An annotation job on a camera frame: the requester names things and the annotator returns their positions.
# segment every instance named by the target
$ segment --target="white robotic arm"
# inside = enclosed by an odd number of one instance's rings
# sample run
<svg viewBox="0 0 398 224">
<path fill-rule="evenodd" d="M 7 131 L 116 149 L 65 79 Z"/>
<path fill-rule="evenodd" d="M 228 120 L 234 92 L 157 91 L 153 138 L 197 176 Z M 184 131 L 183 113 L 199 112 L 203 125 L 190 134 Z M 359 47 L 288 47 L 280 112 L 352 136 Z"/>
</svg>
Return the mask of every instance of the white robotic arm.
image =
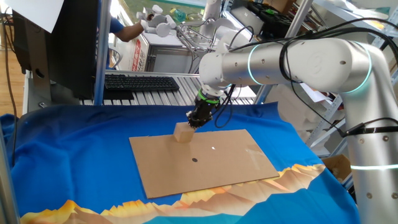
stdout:
<svg viewBox="0 0 398 224">
<path fill-rule="evenodd" d="M 338 93 L 347 129 L 353 129 L 347 138 L 361 222 L 397 223 L 398 105 L 384 55 L 372 45 L 347 40 L 297 40 L 280 65 L 282 48 L 274 42 L 206 54 L 200 62 L 202 89 L 188 122 L 198 128 L 211 120 L 229 84 L 290 83 L 280 67 L 291 71 L 292 80 Z"/>
<path fill-rule="evenodd" d="M 159 37 L 167 37 L 170 30 L 176 27 L 176 23 L 169 15 L 162 15 L 163 9 L 154 5 L 152 10 L 144 8 L 143 12 L 137 12 L 137 18 L 145 32 L 157 34 Z"/>
</svg>

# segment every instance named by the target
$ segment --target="blue fabric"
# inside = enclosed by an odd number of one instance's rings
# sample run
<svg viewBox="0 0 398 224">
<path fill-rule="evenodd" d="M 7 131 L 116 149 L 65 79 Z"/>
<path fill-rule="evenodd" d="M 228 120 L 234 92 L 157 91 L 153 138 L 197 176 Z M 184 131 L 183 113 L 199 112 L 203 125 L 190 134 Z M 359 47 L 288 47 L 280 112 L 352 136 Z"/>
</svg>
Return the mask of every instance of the blue fabric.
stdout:
<svg viewBox="0 0 398 224">
<path fill-rule="evenodd" d="M 355 203 L 345 203 L 350 201 L 353 202 L 351 196 L 326 169 L 307 190 L 271 195 L 265 202 L 256 204 L 237 223 L 360 224 Z"/>
<path fill-rule="evenodd" d="M 128 138 L 172 134 L 175 123 L 186 121 L 185 112 L 191 109 L 190 106 L 53 106 L 23 116 L 18 125 L 16 165 L 11 170 L 20 215 L 59 209 L 67 200 L 97 213 L 136 200 L 172 205 L 181 195 L 146 198 Z M 223 114 L 220 123 L 228 116 Z M 294 128 L 279 118 L 276 104 L 234 106 L 233 118 L 224 130 L 233 129 L 247 129 L 278 171 L 294 164 L 322 163 Z M 211 121 L 198 132 L 216 130 L 219 129 Z M 304 210 L 325 201 L 327 205 L 322 205 L 323 208 L 330 208 L 337 216 L 342 213 L 350 223 L 358 223 L 354 202 L 337 180 L 327 170 L 316 180 L 311 183 L 313 191 L 284 196 L 302 202 L 281 199 L 281 204 Z M 268 201 L 264 206 L 269 209 Z M 248 213 L 248 217 L 263 215 Z M 312 215 L 318 221 L 330 217 L 323 217 L 323 213 Z M 227 219 L 236 222 L 235 216 Z"/>
</svg>

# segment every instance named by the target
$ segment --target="keyboard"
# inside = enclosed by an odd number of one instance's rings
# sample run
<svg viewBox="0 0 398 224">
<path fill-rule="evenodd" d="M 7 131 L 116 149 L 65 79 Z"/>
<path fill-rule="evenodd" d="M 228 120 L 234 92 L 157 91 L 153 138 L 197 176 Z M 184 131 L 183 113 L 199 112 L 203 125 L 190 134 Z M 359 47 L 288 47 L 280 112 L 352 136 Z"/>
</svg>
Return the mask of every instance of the keyboard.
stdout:
<svg viewBox="0 0 398 224">
<path fill-rule="evenodd" d="M 172 77 L 127 77 L 125 75 L 105 75 L 105 87 L 107 90 L 131 91 L 180 89 Z"/>
</svg>

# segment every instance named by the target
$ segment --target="cardboard box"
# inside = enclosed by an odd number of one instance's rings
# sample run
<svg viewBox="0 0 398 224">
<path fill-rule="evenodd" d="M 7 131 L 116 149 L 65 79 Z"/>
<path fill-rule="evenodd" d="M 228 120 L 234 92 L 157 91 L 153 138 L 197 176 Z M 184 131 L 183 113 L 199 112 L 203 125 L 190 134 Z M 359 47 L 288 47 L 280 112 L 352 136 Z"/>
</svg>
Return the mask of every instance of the cardboard box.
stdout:
<svg viewBox="0 0 398 224">
<path fill-rule="evenodd" d="M 351 163 L 344 155 L 332 156 L 322 161 L 340 183 L 351 173 Z"/>
<path fill-rule="evenodd" d="M 282 14 L 287 14 L 295 2 L 296 0 L 263 0 L 264 4 L 274 7 Z"/>
</svg>

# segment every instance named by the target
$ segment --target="white paper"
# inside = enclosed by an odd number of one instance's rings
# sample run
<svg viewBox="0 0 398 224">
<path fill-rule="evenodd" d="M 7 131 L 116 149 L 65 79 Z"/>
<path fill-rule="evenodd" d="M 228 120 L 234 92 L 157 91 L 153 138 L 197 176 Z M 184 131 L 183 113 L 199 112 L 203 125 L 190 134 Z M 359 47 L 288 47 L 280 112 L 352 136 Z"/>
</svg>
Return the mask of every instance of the white paper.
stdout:
<svg viewBox="0 0 398 224">
<path fill-rule="evenodd" d="M 60 15 L 63 0 L 5 0 L 5 3 L 51 33 Z"/>
<path fill-rule="evenodd" d="M 327 102 L 330 102 L 329 97 L 325 96 L 324 94 L 320 93 L 319 91 L 312 90 L 311 87 L 309 87 L 307 84 L 301 83 L 300 85 L 314 103 L 318 103 L 319 101 L 322 101 L 322 100 L 326 100 Z"/>
</svg>

